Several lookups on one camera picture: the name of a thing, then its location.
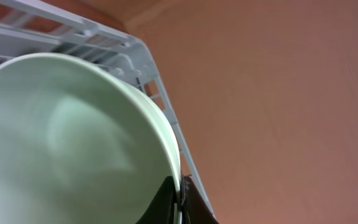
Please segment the green bowl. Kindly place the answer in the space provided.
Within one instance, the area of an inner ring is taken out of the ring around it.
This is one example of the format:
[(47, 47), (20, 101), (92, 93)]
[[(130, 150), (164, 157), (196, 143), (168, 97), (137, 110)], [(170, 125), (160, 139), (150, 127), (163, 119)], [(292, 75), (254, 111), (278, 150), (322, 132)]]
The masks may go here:
[(0, 223), (135, 223), (165, 179), (178, 143), (138, 88), (69, 55), (0, 65)]

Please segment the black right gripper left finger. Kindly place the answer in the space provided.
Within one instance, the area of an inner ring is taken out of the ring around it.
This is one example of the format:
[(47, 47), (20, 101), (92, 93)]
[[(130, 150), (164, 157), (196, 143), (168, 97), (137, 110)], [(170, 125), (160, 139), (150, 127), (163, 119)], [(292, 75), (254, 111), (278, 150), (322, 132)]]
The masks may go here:
[(136, 224), (173, 224), (176, 202), (174, 180), (168, 176)]

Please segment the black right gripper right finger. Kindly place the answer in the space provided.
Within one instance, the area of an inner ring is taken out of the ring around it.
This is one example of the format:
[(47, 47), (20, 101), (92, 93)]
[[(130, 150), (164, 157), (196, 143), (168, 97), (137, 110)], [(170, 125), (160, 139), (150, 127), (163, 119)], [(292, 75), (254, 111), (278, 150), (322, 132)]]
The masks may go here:
[(181, 178), (181, 210), (184, 224), (219, 224), (190, 176)]

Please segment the grey dishwasher rack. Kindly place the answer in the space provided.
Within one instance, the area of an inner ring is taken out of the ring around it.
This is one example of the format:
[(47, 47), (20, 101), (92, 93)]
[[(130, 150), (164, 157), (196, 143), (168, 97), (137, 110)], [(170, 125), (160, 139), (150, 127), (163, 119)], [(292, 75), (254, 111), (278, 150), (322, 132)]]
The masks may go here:
[(82, 58), (133, 85), (151, 99), (160, 99), (191, 177), (206, 206), (212, 207), (162, 77), (143, 41), (44, 1), (0, 0), (0, 63), (36, 52)]

